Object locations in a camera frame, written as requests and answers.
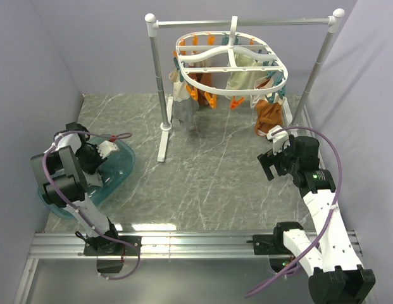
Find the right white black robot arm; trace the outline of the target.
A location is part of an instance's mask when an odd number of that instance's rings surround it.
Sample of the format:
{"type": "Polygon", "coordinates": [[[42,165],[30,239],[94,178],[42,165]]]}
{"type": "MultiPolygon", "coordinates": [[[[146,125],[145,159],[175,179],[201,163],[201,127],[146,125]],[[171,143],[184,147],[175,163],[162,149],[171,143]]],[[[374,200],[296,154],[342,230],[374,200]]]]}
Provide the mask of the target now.
{"type": "Polygon", "coordinates": [[[258,156],[260,165],[268,180],[274,178],[273,169],[279,176],[292,176],[317,233],[310,241],[297,222],[275,226],[273,247],[295,258],[281,273],[288,276],[295,266],[302,267],[314,303],[363,303],[376,283],[375,275],[364,268],[346,231],[337,202],[340,186],[328,170],[320,168],[320,143],[286,131],[270,132],[267,137],[273,146],[258,156]]]}

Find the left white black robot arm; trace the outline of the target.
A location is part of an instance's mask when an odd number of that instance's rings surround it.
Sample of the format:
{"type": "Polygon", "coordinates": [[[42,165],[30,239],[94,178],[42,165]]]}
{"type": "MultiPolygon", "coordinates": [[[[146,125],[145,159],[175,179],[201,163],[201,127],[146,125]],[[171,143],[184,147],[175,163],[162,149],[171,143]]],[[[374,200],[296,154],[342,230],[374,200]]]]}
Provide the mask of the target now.
{"type": "Polygon", "coordinates": [[[122,249],[122,240],[110,219],[92,202],[89,186],[104,186],[98,168],[119,147],[114,139],[106,138],[100,144],[89,139],[86,127],[69,123],[54,135],[45,152],[31,157],[30,164],[45,204],[66,211],[81,223],[85,235],[75,235],[88,248],[99,255],[113,255],[122,249]]]}

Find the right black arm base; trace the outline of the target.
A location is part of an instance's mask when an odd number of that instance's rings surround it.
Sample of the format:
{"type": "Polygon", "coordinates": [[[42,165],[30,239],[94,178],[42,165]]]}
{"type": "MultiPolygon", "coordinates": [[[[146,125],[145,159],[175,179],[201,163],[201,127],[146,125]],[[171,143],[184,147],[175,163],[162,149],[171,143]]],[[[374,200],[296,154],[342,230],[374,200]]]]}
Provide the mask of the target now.
{"type": "Polygon", "coordinates": [[[277,240],[273,234],[254,234],[247,244],[253,246],[255,255],[268,255],[274,272],[281,271],[295,259],[294,254],[277,240]]]}

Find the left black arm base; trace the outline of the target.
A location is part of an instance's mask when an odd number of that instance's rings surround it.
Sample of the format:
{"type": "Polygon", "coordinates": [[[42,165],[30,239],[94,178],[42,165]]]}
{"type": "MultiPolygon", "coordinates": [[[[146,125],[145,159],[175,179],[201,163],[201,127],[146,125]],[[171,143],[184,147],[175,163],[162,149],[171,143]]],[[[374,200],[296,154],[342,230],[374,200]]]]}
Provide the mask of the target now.
{"type": "Polygon", "coordinates": [[[84,256],[97,257],[96,268],[101,274],[119,274],[122,271],[125,257],[137,256],[137,250],[142,244],[140,236],[119,236],[121,241],[135,248],[99,236],[82,239],[85,242],[84,256]]]}

